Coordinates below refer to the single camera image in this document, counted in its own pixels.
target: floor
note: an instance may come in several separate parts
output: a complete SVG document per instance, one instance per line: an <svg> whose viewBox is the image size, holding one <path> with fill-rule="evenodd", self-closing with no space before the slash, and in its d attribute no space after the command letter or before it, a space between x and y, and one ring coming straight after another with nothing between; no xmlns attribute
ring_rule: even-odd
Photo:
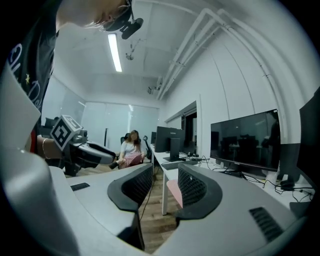
<svg viewBox="0 0 320 256"><path fill-rule="evenodd" d="M111 171L112 170L107 165L98 165L97 168L81 169L77 176L101 174ZM149 254L156 251L174 232L176 229L174 213L181 209L171 192L168 191L167 215L162 215L164 173L160 167L155 167L154 172L154 185L151 190L149 201L148 194L139 208L139 216L140 218L142 217L140 225L145 246L144 251Z"/></svg>

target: sitting woman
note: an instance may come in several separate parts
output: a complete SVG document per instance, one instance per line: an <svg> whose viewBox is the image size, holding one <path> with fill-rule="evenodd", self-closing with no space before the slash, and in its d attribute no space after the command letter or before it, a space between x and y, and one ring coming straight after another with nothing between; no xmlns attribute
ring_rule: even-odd
<svg viewBox="0 0 320 256"><path fill-rule="evenodd" d="M110 164L109 167L119 169L136 166L144 162L146 154L141 152L141 139L139 133L133 130L129 137L122 143L119 160Z"/></svg>

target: ceiling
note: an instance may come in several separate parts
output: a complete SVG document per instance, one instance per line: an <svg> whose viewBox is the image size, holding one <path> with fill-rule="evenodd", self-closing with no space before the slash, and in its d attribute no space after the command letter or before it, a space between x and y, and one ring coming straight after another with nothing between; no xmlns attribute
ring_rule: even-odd
<svg viewBox="0 0 320 256"><path fill-rule="evenodd" d="M203 8L212 0L133 0L135 18L142 28L128 40L117 32L122 72L116 72L108 33L68 24L59 32L55 54L90 93L124 93L148 96L159 77L166 75L170 61ZM126 58L135 48L133 60Z"/></svg>

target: fluorescent light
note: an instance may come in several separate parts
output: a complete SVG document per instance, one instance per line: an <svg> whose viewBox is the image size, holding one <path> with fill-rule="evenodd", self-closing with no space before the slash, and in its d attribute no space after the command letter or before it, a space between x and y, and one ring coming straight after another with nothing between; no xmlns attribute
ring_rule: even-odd
<svg viewBox="0 0 320 256"><path fill-rule="evenodd" d="M115 70L117 72L122 72L120 58L119 58L119 52L118 52L118 46L117 46L117 35L116 34L108 34L108 40L109 40L109 45L110 45L110 50L111 50L111 55L112 55Z"/></svg>

